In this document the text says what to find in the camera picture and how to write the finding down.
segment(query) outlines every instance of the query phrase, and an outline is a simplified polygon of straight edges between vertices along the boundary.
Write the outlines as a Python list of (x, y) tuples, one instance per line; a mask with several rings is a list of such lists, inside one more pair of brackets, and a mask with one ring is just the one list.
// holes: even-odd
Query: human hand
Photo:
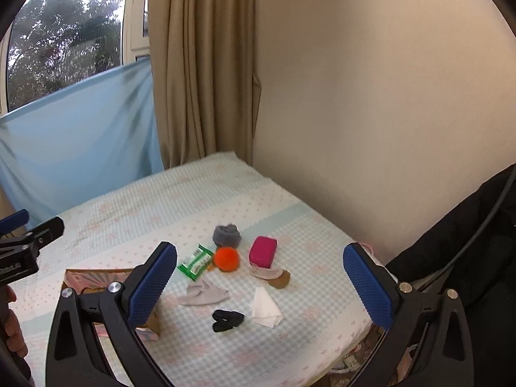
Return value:
[[(11, 287), (6, 286), (7, 302), (15, 302), (16, 294)], [(20, 329), (20, 322), (13, 310), (9, 310), (9, 315), (5, 322), (5, 332), (9, 337), (7, 339), (7, 347), (12, 352), (16, 352), (20, 357), (25, 358), (28, 354), (27, 345), (23, 339), (22, 330)]]

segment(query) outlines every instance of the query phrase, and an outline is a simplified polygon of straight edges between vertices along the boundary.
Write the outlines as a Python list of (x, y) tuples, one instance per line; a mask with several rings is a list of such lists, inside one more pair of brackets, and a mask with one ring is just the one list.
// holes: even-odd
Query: white tissue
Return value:
[(256, 288), (251, 307), (251, 320), (255, 323), (273, 328), (283, 320), (282, 312), (264, 287)]

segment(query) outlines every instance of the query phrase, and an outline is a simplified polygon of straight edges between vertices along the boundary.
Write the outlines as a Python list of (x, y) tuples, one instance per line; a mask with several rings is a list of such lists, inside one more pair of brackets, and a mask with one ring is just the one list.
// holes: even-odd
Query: gray sock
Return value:
[(186, 295), (178, 297), (177, 302), (182, 305), (207, 305), (228, 299), (227, 289), (219, 288), (208, 278), (200, 278), (188, 284)]
[(235, 224), (218, 225), (213, 231), (213, 243), (217, 247), (237, 248), (242, 237)]

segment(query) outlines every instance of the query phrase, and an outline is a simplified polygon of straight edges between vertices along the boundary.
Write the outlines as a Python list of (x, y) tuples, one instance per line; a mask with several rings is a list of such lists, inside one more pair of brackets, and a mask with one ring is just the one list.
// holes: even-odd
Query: pink eraser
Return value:
[(273, 264), (274, 254), (278, 241), (264, 236), (259, 236), (249, 250), (249, 263), (261, 268), (270, 268)]

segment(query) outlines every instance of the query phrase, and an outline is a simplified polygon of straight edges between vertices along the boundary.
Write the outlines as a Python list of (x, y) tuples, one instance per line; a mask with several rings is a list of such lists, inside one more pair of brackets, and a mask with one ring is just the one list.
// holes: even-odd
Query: orange pom-pom ball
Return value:
[(220, 247), (213, 256), (213, 263), (223, 272), (233, 272), (240, 266), (240, 256), (232, 247)]

